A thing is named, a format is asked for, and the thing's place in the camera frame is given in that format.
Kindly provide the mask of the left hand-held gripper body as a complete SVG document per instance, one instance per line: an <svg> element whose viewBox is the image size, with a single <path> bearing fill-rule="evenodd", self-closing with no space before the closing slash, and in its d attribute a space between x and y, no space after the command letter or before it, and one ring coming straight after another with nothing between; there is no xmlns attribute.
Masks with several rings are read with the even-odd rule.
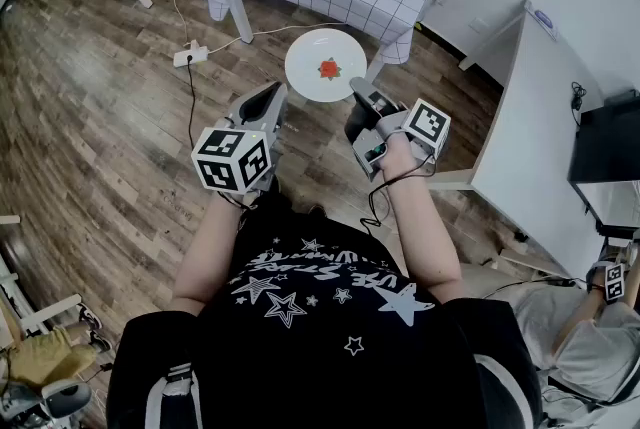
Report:
<svg viewBox="0 0 640 429"><path fill-rule="evenodd" d="M191 141L191 159L204 188L241 205L250 193L271 189L280 154L274 144L283 117L244 120L238 114L219 119Z"/></svg>

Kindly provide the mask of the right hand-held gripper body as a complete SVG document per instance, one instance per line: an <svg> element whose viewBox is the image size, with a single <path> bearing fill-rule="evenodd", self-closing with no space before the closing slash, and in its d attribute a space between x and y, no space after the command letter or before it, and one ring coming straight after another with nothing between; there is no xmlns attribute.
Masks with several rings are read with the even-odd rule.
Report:
<svg viewBox="0 0 640 429"><path fill-rule="evenodd" d="M369 181L380 171L391 135L404 134L418 161L435 164L447 140L451 118L419 99L412 109L386 97L357 97L344 127L355 158Z"/></svg>

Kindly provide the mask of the red food piece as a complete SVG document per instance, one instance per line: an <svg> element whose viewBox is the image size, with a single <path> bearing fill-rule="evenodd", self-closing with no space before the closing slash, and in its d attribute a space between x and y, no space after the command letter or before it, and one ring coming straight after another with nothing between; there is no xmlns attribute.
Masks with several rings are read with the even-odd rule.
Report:
<svg viewBox="0 0 640 429"><path fill-rule="evenodd" d="M342 68L337 64L333 57L328 60L322 61L318 71L322 79L333 80L341 76Z"/></svg>

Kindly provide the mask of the white round plate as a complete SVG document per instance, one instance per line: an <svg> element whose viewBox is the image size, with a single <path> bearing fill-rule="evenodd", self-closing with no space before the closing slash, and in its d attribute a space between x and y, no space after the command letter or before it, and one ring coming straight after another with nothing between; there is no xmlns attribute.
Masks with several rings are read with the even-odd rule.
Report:
<svg viewBox="0 0 640 429"><path fill-rule="evenodd" d="M318 68L331 57L342 68L341 76L322 79ZM364 77L366 71L367 60L360 44L336 29L321 28L304 33L294 41L285 58L290 86L314 102L332 103L349 97L353 93L350 80Z"/></svg>

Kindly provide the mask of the person's right forearm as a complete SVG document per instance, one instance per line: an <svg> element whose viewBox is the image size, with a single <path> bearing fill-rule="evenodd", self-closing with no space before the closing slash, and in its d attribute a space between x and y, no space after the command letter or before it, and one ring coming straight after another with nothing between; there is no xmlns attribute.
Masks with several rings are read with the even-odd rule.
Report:
<svg viewBox="0 0 640 429"><path fill-rule="evenodd" d="M453 241L403 133L391 135L380 168L409 277L446 303L467 295Z"/></svg>

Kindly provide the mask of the person's left forearm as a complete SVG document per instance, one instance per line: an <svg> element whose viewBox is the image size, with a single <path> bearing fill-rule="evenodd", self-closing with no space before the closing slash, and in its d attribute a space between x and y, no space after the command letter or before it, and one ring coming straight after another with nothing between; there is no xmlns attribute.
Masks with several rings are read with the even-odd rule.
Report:
<svg viewBox="0 0 640 429"><path fill-rule="evenodd" d="M228 281L242 211L213 194L176 275L170 311L198 315Z"/></svg>

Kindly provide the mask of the person's black trousers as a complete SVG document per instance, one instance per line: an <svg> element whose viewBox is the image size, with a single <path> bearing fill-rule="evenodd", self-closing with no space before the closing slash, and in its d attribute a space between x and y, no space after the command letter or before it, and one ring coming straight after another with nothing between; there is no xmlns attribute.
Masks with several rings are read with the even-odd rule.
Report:
<svg viewBox="0 0 640 429"><path fill-rule="evenodd" d="M276 175L272 176L269 188L258 197L257 205L269 214L289 216L294 213L292 201L282 191L281 183Z"/></svg>

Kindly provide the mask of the white power strip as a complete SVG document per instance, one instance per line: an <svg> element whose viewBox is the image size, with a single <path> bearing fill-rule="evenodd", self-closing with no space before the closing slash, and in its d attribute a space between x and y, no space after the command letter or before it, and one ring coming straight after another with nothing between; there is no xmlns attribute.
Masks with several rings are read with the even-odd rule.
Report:
<svg viewBox="0 0 640 429"><path fill-rule="evenodd" d="M206 46L200 46L196 40L192 40L185 50L174 54L173 66L180 68L204 62L208 59L208 55L209 50Z"/></svg>

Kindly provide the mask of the white desk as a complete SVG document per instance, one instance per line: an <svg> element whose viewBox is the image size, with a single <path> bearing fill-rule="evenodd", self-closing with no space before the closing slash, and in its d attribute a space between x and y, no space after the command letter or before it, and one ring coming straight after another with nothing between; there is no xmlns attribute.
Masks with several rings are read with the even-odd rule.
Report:
<svg viewBox="0 0 640 429"><path fill-rule="evenodd" d="M604 106L600 88L569 44L551 37L524 0L470 53L462 70L513 41L504 91L472 168L439 172L435 190L470 190L539 245L567 277L583 277L607 237L640 229L640 180L568 180L581 114Z"/></svg>

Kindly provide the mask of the black monitor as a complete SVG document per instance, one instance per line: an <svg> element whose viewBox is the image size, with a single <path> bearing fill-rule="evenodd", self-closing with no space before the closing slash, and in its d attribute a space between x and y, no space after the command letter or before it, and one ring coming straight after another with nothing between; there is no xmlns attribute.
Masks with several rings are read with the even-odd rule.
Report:
<svg viewBox="0 0 640 429"><path fill-rule="evenodd" d="M568 180L640 180L640 96L581 114Z"/></svg>

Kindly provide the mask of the black star-print shirt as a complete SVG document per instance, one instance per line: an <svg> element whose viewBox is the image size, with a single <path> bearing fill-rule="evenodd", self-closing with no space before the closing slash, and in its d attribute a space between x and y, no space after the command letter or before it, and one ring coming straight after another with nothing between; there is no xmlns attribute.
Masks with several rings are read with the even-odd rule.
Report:
<svg viewBox="0 0 640 429"><path fill-rule="evenodd" d="M542 420L507 303L442 303L363 232L257 204L228 281L198 315L127 323L109 429L144 429L153 386L184 364L200 407L164 400L166 429L537 429Z"/></svg>

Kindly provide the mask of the white metal rack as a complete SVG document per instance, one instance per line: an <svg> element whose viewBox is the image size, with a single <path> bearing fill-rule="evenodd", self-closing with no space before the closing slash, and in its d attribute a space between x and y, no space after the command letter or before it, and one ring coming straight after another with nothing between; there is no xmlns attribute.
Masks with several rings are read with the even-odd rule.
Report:
<svg viewBox="0 0 640 429"><path fill-rule="evenodd" d="M81 301L79 294L73 294L35 310L19 286L19 276L10 271L0 252L0 351L31 333L48 333L47 321L74 309Z"/></svg>

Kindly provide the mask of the grey plastic device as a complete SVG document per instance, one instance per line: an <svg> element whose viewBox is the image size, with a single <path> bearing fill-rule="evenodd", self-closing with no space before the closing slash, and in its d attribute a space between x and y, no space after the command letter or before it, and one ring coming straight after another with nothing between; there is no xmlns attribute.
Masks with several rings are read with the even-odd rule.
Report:
<svg viewBox="0 0 640 429"><path fill-rule="evenodd" d="M36 392L17 381L0 381L0 425L7 429L71 429L73 416L91 402L84 381L63 379Z"/></svg>

